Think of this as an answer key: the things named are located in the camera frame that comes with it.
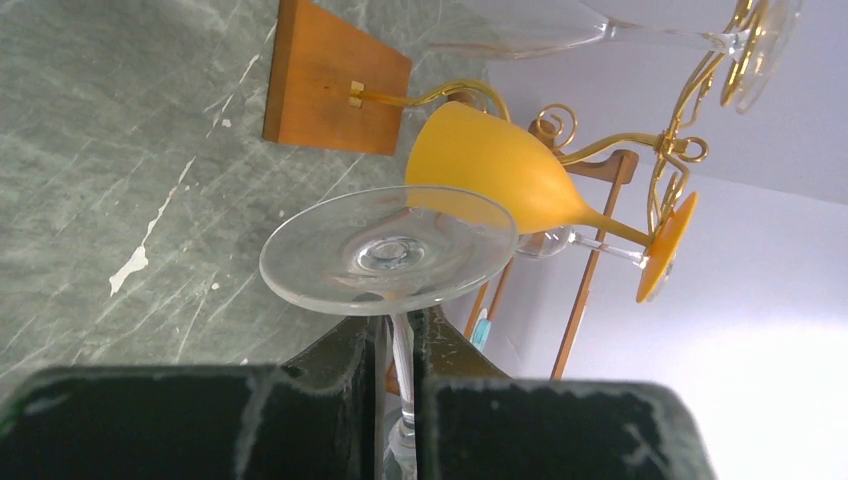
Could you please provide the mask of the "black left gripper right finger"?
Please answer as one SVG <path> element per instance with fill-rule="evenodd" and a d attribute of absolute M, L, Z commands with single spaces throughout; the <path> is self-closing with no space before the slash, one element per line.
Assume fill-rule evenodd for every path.
<path fill-rule="evenodd" d="M 413 315 L 422 479 L 712 479 L 696 422 L 652 382 L 507 376 L 437 307 Z"/>

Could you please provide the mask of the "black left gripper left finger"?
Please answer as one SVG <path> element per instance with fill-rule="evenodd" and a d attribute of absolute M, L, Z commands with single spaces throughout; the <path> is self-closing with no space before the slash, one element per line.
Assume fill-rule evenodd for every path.
<path fill-rule="evenodd" d="M 5 479 L 372 479 L 385 329 L 282 364 L 55 367 L 1 409 Z"/>

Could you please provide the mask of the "clear wine glass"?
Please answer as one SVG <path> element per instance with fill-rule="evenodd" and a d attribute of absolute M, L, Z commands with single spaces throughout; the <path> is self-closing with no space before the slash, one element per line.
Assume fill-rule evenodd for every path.
<path fill-rule="evenodd" d="M 569 247 L 590 250 L 609 257 L 623 259 L 641 271 L 636 301 L 652 301 L 661 291 L 670 276 L 676 253 L 660 252 L 646 254 L 612 246 L 603 241 L 589 238 L 569 226 L 552 230 L 520 235 L 516 252 L 531 259 L 555 256 Z"/>
<path fill-rule="evenodd" d="M 583 1 L 453 1 L 427 36 L 429 47 L 493 60 L 536 58 L 602 42 L 675 46 L 731 59 L 724 106 L 746 113 L 760 98 L 792 37 L 799 1 L 740 1 L 721 32 L 626 22 Z"/>
<path fill-rule="evenodd" d="M 388 317 L 401 397 L 388 459 L 403 479 L 418 476 L 408 315 L 490 280 L 512 259 L 518 237 L 511 214 L 483 195 L 403 185 L 318 203 L 282 223 L 261 250 L 260 274 L 285 301 L 325 314 Z"/>

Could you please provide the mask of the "yellow plastic wine glass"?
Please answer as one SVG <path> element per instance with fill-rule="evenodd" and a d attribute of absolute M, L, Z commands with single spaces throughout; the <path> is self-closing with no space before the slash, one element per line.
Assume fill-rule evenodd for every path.
<path fill-rule="evenodd" d="M 522 235 L 584 225 L 643 246 L 647 262 L 639 303 L 648 301 L 665 278 L 698 203 L 692 193 L 656 233 L 642 233 L 590 207 L 555 155 L 530 133 L 455 101 L 440 106 L 424 124 L 405 181 L 484 195 L 509 211 Z"/>

